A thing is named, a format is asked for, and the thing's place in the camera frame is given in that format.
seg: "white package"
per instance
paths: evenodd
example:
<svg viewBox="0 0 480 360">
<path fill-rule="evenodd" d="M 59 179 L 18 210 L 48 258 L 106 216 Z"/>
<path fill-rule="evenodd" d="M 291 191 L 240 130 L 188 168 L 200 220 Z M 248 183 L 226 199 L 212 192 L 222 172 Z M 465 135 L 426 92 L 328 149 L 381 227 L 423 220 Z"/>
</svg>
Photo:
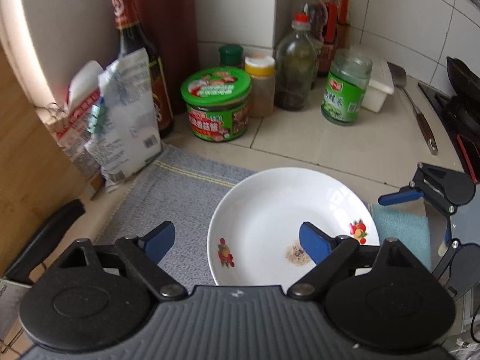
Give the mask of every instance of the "white package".
<svg viewBox="0 0 480 360">
<path fill-rule="evenodd" d="M 382 109 L 387 96 L 391 95 L 395 90 L 390 68 L 385 58 L 377 52 L 359 46 L 355 46 L 354 49 L 366 54 L 373 64 L 371 68 L 371 79 L 361 106 L 362 108 L 378 113 Z"/>
<path fill-rule="evenodd" d="M 100 163 L 107 191 L 162 150 L 146 50 L 117 59 L 98 77 L 106 119 L 85 148 Z"/>
</svg>

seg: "white plastic container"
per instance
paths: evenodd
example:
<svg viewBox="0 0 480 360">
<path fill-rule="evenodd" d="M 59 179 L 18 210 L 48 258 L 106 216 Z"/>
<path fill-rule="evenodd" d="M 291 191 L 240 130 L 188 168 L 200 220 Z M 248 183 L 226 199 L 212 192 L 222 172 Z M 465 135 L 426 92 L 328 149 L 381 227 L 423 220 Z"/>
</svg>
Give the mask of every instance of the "white plastic container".
<svg viewBox="0 0 480 360">
<path fill-rule="evenodd" d="M 371 79 L 362 102 L 362 108 L 378 113 L 387 96 L 392 95 L 395 90 L 392 74 L 387 61 L 375 51 L 361 47 L 355 47 L 355 49 L 366 54 L 372 61 Z"/>
</svg>

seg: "black pan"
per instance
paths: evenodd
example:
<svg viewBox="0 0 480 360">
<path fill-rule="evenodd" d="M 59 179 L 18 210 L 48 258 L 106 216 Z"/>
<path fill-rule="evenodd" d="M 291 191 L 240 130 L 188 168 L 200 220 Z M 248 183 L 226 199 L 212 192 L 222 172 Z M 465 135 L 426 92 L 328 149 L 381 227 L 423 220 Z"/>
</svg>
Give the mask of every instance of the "black pan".
<svg viewBox="0 0 480 360">
<path fill-rule="evenodd" d="M 447 57 L 448 78 L 457 95 L 480 108 L 480 78 L 459 59 Z"/>
</svg>

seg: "red label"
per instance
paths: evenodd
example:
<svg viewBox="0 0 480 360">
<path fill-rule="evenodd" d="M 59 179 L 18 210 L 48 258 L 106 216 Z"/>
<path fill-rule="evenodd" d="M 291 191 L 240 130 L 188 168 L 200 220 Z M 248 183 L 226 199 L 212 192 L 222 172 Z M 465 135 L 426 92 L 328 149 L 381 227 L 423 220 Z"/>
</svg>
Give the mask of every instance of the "red label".
<svg viewBox="0 0 480 360">
<path fill-rule="evenodd" d="M 115 25 L 119 30 L 139 23 L 134 0 L 112 0 L 112 4 L 115 13 Z"/>
<path fill-rule="evenodd" d="M 336 92 L 342 92 L 343 84 L 335 81 L 334 79 L 330 79 L 330 87 Z"/>
<path fill-rule="evenodd" d="M 163 81 L 163 75 L 152 81 L 153 104 L 157 112 L 158 129 L 163 131 L 173 119 L 170 101 Z"/>
<path fill-rule="evenodd" d="M 220 127 L 223 123 L 208 119 L 205 112 L 193 109 L 189 112 L 188 119 L 191 128 L 197 133 L 208 137 L 220 135 Z"/>
<path fill-rule="evenodd" d="M 337 32 L 338 7 L 334 3 L 326 3 L 325 5 L 328 10 L 328 21 L 323 29 L 323 41 L 325 43 L 333 43 L 335 41 L 335 33 Z"/>
<path fill-rule="evenodd" d="M 340 0 L 342 5 L 340 5 L 340 13 L 338 14 L 338 22 L 340 24 L 347 23 L 347 15 L 349 13 L 349 0 Z"/>
<path fill-rule="evenodd" d="M 95 92 L 92 92 L 90 96 L 88 96 L 85 100 L 83 100 L 77 108 L 70 114 L 68 119 L 68 127 L 65 127 L 62 131 L 55 133 L 57 135 L 57 139 L 60 139 L 65 135 L 65 133 L 73 126 L 78 119 L 81 119 L 85 112 L 88 112 L 92 105 L 97 102 L 100 98 L 100 90 L 97 89 Z"/>
</svg>

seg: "white plate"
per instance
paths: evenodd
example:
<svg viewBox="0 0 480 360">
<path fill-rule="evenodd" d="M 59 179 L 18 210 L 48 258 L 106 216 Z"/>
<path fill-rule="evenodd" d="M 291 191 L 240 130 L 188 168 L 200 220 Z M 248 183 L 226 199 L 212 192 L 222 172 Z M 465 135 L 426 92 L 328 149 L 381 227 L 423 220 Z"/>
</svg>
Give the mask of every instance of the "white plate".
<svg viewBox="0 0 480 360">
<path fill-rule="evenodd" d="M 349 235 L 350 224 L 360 219 L 366 245 L 378 245 L 367 208 L 334 178 L 301 168 L 257 173 L 227 193 L 213 214 L 207 239 L 210 270 L 219 286 L 282 285 L 286 291 L 315 267 L 312 261 L 299 266 L 287 259 L 303 222 L 335 237 Z"/>
</svg>

